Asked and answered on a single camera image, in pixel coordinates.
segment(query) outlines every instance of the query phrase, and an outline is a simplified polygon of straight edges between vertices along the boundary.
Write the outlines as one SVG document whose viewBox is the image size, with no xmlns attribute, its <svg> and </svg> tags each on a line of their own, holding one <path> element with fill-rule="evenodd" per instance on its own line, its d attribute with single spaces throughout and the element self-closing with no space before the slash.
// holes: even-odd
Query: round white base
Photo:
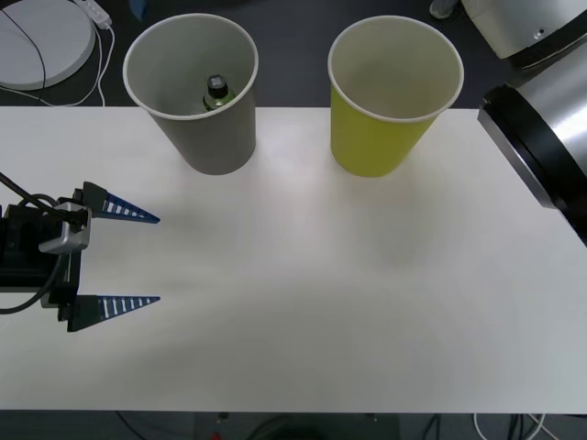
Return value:
<svg viewBox="0 0 587 440">
<path fill-rule="evenodd" d="M 73 75 L 94 48 L 94 25 L 77 5 L 67 0 L 22 0 L 5 11 L 21 26 L 45 62 L 45 87 Z M 43 85 L 39 55 L 23 33 L 0 14 L 0 85 L 35 90 Z"/>
</svg>

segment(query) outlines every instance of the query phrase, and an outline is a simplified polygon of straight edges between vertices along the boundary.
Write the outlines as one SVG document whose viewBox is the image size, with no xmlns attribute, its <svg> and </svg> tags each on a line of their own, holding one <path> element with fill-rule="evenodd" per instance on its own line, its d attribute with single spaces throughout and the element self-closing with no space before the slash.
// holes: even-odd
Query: dark floor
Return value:
<svg viewBox="0 0 587 440">
<path fill-rule="evenodd" d="M 420 440 L 431 415 L 365 414 L 297 414 L 275 419 L 268 413 L 232 413 L 218 424 L 215 413 L 192 412 L 124 412 L 124 417 L 137 434 L 126 427 L 114 412 L 0 412 L 0 438 L 3 440 Z M 255 428 L 264 424 L 259 435 Z M 450 414 L 440 417 L 427 439 L 465 440 L 479 438 L 471 416 Z M 509 415 L 481 415 L 480 427 L 489 440 L 505 440 L 511 422 Z M 564 415 L 550 415 L 545 426 L 561 440 L 587 437 L 587 420 Z M 519 438 L 519 425 L 513 438 Z M 532 422 L 525 418 L 525 431 Z M 539 434 L 537 440 L 546 440 Z"/>
<path fill-rule="evenodd" d="M 254 38 L 260 53 L 257 81 L 259 106 L 329 106 L 327 55 L 336 36 L 365 17 L 408 16 L 440 29 L 455 44 L 465 65 L 465 83 L 458 108 L 475 108 L 482 97 L 501 84 L 511 70 L 498 60 L 471 21 L 459 11 L 446 22 L 428 14 L 431 0 L 146 0 L 138 21 L 128 0 L 98 0 L 113 19 L 116 45 L 103 80 L 107 105 L 133 105 L 122 83 L 122 62 L 132 41 L 146 28 L 178 14 L 206 12 L 230 18 Z M 14 0 L 0 0 L 4 7 Z M 105 48 L 110 34 L 101 31 Z M 77 102 L 92 88 L 97 72 L 97 49 L 85 65 L 44 99 L 52 104 Z M 0 105 L 33 105 L 29 98 L 0 91 Z M 98 93 L 84 105 L 99 105 Z"/>
</svg>

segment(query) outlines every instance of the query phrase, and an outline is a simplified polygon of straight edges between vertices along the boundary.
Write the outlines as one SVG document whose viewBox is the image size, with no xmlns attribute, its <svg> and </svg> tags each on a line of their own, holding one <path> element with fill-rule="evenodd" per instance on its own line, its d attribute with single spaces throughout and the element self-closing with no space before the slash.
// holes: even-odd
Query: yellow paper cup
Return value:
<svg viewBox="0 0 587 440">
<path fill-rule="evenodd" d="M 348 27 L 328 56 L 332 154 L 359 176 L 393 171 L 457 99 L 459 53 L 433 27 L 375 16 Z"/>
</svg>

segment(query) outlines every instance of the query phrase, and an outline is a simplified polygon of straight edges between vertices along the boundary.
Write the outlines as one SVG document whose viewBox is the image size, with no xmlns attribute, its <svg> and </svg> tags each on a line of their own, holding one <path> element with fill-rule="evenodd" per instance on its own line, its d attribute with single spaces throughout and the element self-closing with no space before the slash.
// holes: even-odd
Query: paper cup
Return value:
<svg viewBox="0 0 587 440">
<path fill-rule="evenodd" d="M 450 41 L 403 16 L 347 28 L 328 56 L 331 148 L 347 171 L 394 170 L 438 115 L 457 99 L 464 70 Z"/>
<path fill-rule="evenodd" d="M 259 54 L 250 35 L 220 16 L 173 16 L 130 46 L 123 78 L 183 158 L 206 174 L 242 167 L 256 144 L 253 84 Z M 206 112 L 206 79 L 223 75 L 236 98 Z"/>
</svg>

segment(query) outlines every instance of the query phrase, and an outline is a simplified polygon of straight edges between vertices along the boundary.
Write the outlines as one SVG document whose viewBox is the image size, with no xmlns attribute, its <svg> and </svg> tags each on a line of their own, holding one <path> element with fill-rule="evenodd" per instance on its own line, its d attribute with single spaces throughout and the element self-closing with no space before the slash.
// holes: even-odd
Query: cup rim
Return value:
<svg viewBox="0 0 587 440">
<path fill-rule="evenodd" d="M 254 56 L 254 64 L 255 65 L 253 67 L 253 72 L 250 75 L 249 82 L 247 83 L 245 88 L 235 97 L 235 99 L 230 101 L 230 103 L 223 105 L 222 107 L 217 108 L 216 110 L 213 110 L 212 112 L 202 113 L 202 114 L 198 114 L 198 115 L 169 115 L 169 114 L 160 112 L 158 110 L 155 110 L 153 108 L 150 108 L 148 105 L 143 104 L 142 101 L 140 101 L 137 98 L 137 96 L 132 91 L 130 85 L 128 84 L 128 61 L 129 61 L 129 58 L 130 58 L 133 50 L 135 49 L 135 47 L 152 30 L 154 30 L 155 28 L 158 28 L 159 26 L 164 26 L 172 21 L 182 20 L 182 19 L 186 19 L 186 18 L 194 18 L 194 17 L 212 18 L 217 21 L 222 21 L 222 22 L 228 23 L 229 25 L 234 27 L 236 30 L 238 30 L 242 34 L 242 36 L 245 37 L 245 39 L 247 39 L 249 41 L 250 46 L 253 49 L 253 56 Z M 251 89 L 251 87 L 255 83 L 255 80 L 257 79 L 258 71 L 259 71 L 259 52 L 257 51 L 257 45 L 255 44 L 255 41 L 253 40 L 253 38 L 249 35 L 249 32 L 247 32 L 241 25 L 238 25 L 237 23 L 235 23 L 232 20 L 229 20 L 228 18 L 224 18 L 223 16 L 215 16 L 214 14 L 180 14 L 178 16 L 170 16 L 169 18 L 165 18 L 164 20 L 162 20 L 158 23 L 155 23 L 153 26 L 145 29 L 133 41 L 133 43 L 128 48 L 127 54 L 125 55 L 124 63 L 122 65 L 122 79 L 125 84 L 125 88 L 127 89 L 127 93 L 130 96 L 130 99 L 132 99 L 136 105 L 138 105 L 142 109 L 146 110 L 150 115 L 161 117 L 163 119 L 170 119 L 173 121 L 196 121 L 199 119 L 206 119 L 208 117 L 212 117 L 212 116 L 218 115 L 222 112 L 225 112 L 230 107 L 236 105 L 239 101 L 241 101 L 242 98 L 249 92 L 249 90 Z"/>
<path fill-rule="evenodd" d="M 419 117 L 411 117 L 411 118 L 395 118 L 395 117 L 377 115 L 373 112 L 370 112 L 369 110 L 366 110 L 366 109 L 362 108 L 361 106 L 355 104 L 344 92 L 342 92 L 342 89 L 338 85 L 337 80 L 334 77 L 334 73 L 332 72 L 332 58 L 334 56 L 334 51 L 337 48 L 337 45 L 340 42 L 340 40 L 347 33 L 349 33 L 352 29 L 357 28 L 359 26 L 364 25 L 365 23 L 369 23 L 372 21 L 409 21 L 409 22 L 412 22 L 412 23 L 420 26 L 421 28 L 425 28 L 427 30 L 433 31 L 436 35 L 441 37 L 449 45 L 449 48 L 454 53 L 456 60 L 459 64 L 459 77 L 460 78 L 459 78 L 459 85 L 457 87 L 457 90 L 455 91 L 454 95 L 449 99 L 448 102 L 446 102 L 442 107 L 440 107 L 435 112 L 430 113 L 428 115 L 423 115 L 423 116 L 419 116 Z M 464 66 L 462 63 L 462 59 L 459 55 L 459 52 L 457 51 L 457 48 L 455 48 L 454 44 L 452 44 L 452 42 L 448 38 L 446 38 L 442 34 L 442 32 L 440 32 L 439 30 L 431 27 L 430 25 L 428 25 L 422 21 L 415 20 L 415 19 L 407 17 L 407 16 L 372 16 L 369 18 L 365 18 L 361 21 L 358 21 L 358 22 L 350 25 L 349 27 L 347 27 L 345 30 L 343 30 L 340 33 L 340 35 L 338 35 L 338 37 L 337 37 L 337 39 L 335 39 L 334 43 L 332 43 L 332 47 L 330 48 L 330 52 L 328 53 L 328 76 L 330 77 L 330 83 L 335 88 L 337 93 L 342 97 L 342 99 L 345 100 L 345 102 L 348 105 L 353 107 L 355 110 L 363 113 L 364 115 L 366 115 L 368 117 L 372 117 L 374 119 L 378 119 L 383 122 L 394 122 L 394 123 L 399 123 L 399 124 L 413 124 L 415 122 L 423 122 L 423 121 L 426 121 L 426 120 L 431 119 L 433 117 L 436 117 L 436 116 L 440 115 L 442 112 L 444 112 L 445 110 L 447 110 L 451 105 L 453 105 L 455 103 L 455 101 L 457 100 L 457 98 L 460 95 L 460 92 L 462 90 L 462 86 L 465 81 L 465 69 L 464 69 Z"/>
</svg>

